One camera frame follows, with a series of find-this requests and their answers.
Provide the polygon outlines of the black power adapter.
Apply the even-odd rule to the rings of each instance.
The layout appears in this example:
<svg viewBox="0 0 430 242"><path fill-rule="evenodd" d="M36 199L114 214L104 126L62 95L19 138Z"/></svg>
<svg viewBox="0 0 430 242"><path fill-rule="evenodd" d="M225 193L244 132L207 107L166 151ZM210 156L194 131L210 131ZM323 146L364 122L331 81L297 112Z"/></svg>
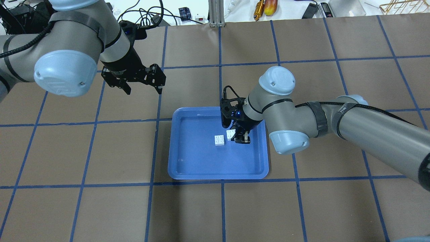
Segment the black power adapter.
<svg viewBox="0 0 430 242"><path fill-rule="evenodd" d="M318 11L318 5L314 3L309 3L304 14L302 15L302 19L313 18L317 11Z"/></svg>

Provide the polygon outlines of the gold brass cylinder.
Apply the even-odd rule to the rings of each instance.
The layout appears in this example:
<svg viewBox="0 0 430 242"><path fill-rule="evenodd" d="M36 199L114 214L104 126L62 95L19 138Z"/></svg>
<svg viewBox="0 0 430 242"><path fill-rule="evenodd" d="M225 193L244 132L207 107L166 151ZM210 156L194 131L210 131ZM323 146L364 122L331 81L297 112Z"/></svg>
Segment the gold brass cylinder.
<svg viewBox="0 0 430 242"><path fill-rule="evenodd" d="M255 10L253 13L253 19L258 21L264 13L264 0L259 0L255 6Z"/></svg>

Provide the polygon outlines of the white block mid table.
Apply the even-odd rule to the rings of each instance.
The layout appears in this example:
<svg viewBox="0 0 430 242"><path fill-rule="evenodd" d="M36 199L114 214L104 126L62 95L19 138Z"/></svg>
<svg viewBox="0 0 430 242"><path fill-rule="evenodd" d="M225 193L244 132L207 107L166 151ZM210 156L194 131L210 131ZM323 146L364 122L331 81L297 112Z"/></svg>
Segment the white block mid table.
<svg viewBox="0 0 430 242"><path fill-rule="evenodd" d="M235 136L235 130L226 130L227 140L232 140L234 136Z"/></svg>

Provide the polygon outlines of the white block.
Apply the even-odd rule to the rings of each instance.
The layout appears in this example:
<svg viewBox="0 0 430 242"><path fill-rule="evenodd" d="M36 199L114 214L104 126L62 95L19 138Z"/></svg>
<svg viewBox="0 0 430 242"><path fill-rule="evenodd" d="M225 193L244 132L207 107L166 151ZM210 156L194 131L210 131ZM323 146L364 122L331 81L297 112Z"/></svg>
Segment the white block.
<svg viewBox="0 0 430 242"><path fill-rule="evenodd" d="M216 135L214 136L214 144L216 147L225 145L225 137L224 135Z"/></svg>

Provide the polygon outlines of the aluminium frame post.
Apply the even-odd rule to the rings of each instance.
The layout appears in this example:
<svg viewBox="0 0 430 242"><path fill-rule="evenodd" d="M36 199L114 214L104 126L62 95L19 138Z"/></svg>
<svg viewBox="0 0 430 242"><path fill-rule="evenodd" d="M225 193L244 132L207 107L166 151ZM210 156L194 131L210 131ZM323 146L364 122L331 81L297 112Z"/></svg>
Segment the aluminium frame post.
<svg viewBox="0 0 430 242"><path fill-rule="evenodd" d="M222 28L225 26L224 0L209 0L209 26L212 28Z"/></svg>

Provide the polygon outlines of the orange toy mango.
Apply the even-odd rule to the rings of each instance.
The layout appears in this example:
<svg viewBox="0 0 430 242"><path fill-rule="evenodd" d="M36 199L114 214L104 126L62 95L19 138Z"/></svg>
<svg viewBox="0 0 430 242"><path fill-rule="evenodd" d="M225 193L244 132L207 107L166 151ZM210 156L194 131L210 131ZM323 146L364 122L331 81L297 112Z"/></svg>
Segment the orange toy mango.
<svg viewBox="0 0 430 242"><path fill-rule="evenodd" d="M265 0L264 1L264 14L266 16L272 16L277 11L278 0Z"/></svg>

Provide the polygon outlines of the blue plastic tray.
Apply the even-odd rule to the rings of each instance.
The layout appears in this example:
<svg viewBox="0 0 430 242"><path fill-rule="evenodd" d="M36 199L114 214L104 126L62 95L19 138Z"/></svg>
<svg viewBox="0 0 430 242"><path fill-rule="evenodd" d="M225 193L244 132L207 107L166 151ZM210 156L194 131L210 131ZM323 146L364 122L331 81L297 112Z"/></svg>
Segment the blue plastic tray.
<svg viewBox="0 0 430 242"><path fill-rule="evenodd" d="M168 159L176 180L262 179L269 173L265 122L251 130L250 144L230 140L214 107L183 107L173 113Z"/></svg>

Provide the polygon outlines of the silver metal tray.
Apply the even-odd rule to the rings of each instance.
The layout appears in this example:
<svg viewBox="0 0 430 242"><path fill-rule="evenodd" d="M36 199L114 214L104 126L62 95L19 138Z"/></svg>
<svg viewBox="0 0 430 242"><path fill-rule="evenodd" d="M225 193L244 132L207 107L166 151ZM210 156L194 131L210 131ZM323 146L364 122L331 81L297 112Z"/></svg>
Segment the silver metal tray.
<svg viewBox="0 0 430 242"><path fill-rule="evenodd" d="M329 0L328 5L334 17L355 17L367 15L359 0Z"/></svg>

